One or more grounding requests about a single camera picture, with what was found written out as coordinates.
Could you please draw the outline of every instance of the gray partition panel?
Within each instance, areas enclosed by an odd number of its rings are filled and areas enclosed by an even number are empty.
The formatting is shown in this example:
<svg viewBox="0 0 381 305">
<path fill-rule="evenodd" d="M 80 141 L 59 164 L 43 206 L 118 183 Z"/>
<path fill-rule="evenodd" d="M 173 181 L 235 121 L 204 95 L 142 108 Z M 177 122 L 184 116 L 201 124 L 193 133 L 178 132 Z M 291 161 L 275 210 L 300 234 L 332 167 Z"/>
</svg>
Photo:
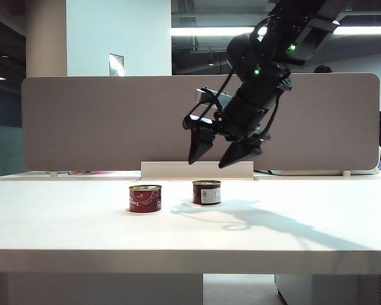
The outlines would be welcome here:
<svg viewBox="0 0 381 305">
<path fill-rule="evenodd" d="M 141 161 L 185 161 L 182 119 L 196 88 L 225 76 L 28 78 L 22 85 L 30 170 L 132 170 Z M 368 73 L 293 74 L 256 169 L 364 170 L 378 161 L 379 80 Z M 240 82 L 233 77 L 227 92 Z M 229 145 L 217 137 L 201 160 Z"/>
</svg>

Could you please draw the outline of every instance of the can lid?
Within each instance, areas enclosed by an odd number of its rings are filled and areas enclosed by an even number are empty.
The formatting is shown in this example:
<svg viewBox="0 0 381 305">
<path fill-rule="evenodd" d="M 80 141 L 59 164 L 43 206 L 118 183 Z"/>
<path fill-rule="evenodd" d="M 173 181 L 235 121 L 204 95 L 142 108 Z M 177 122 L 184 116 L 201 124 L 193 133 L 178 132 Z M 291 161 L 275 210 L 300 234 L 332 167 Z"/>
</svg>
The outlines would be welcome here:
<svg viewBox="0 0 381 305">
<path fill-rule="evenodd" d="M 218 180 L 198 180 L 193 182 L 196 186 L 219 186 L 220 183 Z"/>
<path fill-rule="evenodd" d="M 157 185 L 141 185 L 141 186 L 130 186 L 129 189 L 132 191 L 155 191 L 156 189 L 161 189 L 161 186 Z"/>
</svg>

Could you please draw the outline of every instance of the red can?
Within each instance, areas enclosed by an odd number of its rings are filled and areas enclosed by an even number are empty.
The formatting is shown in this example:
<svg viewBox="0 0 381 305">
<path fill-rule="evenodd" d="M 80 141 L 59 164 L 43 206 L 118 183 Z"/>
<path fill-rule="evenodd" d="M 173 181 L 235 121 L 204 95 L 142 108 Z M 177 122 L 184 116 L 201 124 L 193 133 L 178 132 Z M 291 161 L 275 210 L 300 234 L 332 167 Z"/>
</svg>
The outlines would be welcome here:
<svg viewBox="0 0 381 305">
<path fill-rule="evenodd" d="M 193 182 L 193 203 L 216 205 L 220 203 L 220 181 L 199 180 Z"/>
<path fill-rule="evenodd" d="M 161 209 L 161 186 L 130 186 L 130 211 L 156 212 Z"/>
</svg>

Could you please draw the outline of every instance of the white bracket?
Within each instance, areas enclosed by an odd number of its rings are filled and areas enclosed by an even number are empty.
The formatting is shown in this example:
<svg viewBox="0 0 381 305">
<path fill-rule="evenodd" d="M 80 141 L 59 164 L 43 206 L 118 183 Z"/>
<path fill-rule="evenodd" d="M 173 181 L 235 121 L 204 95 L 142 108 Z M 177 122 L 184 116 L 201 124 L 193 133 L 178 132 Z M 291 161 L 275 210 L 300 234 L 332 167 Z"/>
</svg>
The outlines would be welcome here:
<svg viewBox="0 0 381 305">
<path fill-rule="evenodd" d="M 189 165 L 185 161 L 141 162 L 141 180 L 254 180 L 254 162 L 243 161 L 219 168 L 216 161 L 201 161 Z"/>
</svg>

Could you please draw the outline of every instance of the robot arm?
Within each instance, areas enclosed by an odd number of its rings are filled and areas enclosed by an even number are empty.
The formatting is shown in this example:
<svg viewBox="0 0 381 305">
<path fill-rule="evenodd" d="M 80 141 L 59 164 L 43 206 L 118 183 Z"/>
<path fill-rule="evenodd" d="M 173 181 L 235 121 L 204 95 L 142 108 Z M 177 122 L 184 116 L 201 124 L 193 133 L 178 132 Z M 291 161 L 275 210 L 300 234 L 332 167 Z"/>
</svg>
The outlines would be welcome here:
<svg viewBox="0 0 381 305">
<path fill-rule="evenodd" d="M 279 99 L 292 89 L 291 71 L 284 65 L 304 65 L 338 27 L 335 18 L 344 5 L 341 0 L 281 0 L 250 35 L 232 39 L 226 50 L 231 73 L 219 91 L 198 90 L 199 102 L 182 122 L 191 132 L 189 164 L 213 146 L 217 134 L 231 142 L 220 168 L 262 154 L 260 146 L 271 138 L 268 131 Z M 234 73 L 242 83 L 231 97 L 222 91 Z M 192 115 L 202 104 L 207 105 L 202 114 Z M 212 106 L 217 108 L 213 118 L 204 118 Z M 269 122 L 261 130 L 260 122 L 271 108 Z"/>
</svg>

